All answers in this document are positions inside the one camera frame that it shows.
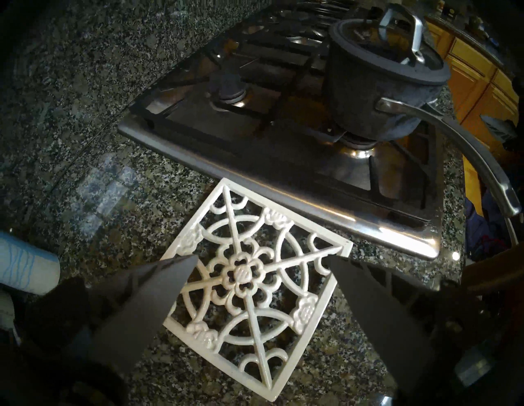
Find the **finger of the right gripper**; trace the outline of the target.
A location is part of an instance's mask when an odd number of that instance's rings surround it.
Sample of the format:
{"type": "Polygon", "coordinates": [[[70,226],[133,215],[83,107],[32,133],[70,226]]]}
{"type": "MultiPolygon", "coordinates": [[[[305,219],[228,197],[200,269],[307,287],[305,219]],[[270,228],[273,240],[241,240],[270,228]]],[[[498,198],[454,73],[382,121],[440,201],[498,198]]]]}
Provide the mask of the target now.
{"type": "Polygon", "coordinates": [[[509,142],[518,137],[517,128],[511,120],[501,120],[487,115],[480,116],[490,134],[500,142],[509,142]]]}

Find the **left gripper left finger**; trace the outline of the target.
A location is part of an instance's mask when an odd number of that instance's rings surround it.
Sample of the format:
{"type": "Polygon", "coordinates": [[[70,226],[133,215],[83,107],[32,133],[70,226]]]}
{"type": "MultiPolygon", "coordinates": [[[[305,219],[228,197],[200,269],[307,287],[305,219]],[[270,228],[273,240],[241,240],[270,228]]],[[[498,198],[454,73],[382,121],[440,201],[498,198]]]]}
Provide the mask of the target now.
{"type": "Polygon", "coordinates": [[[121,270],[87,286],[68,278],[30,304],[24,345],[44,359],[129,372],[163,325],[197,265],[188,255],[121,270]]]}

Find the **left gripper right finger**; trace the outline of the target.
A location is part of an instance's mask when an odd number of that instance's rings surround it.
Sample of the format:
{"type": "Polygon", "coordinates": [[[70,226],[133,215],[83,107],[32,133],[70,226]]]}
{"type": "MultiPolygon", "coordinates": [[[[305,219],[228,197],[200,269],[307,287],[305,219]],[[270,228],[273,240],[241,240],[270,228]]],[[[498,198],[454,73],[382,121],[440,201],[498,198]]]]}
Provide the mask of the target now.
{"type": "Polygon", "coordinates": [[[402,394],[445,394],[484,377],[495,324],[457,282],[431,289],[395,269],[333,257],[341,291],[402,394]]]}

